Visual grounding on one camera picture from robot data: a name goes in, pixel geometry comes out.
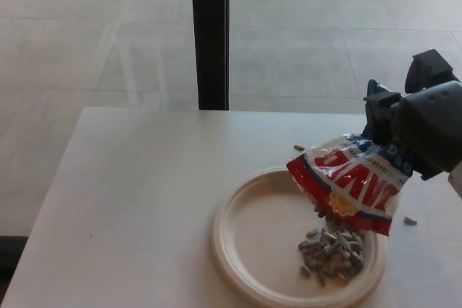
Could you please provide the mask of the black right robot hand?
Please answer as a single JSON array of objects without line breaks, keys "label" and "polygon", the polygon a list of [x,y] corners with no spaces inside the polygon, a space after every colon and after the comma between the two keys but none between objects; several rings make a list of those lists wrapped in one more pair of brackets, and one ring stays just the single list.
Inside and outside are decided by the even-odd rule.
[{"label": "black right robot hand", "polygon": [[380,145],[400,142],[423,180],[453,171],[461,163],[461,81],[453,67],[435,49],[418,53],[404,89],[369,80],[362,135]]}]

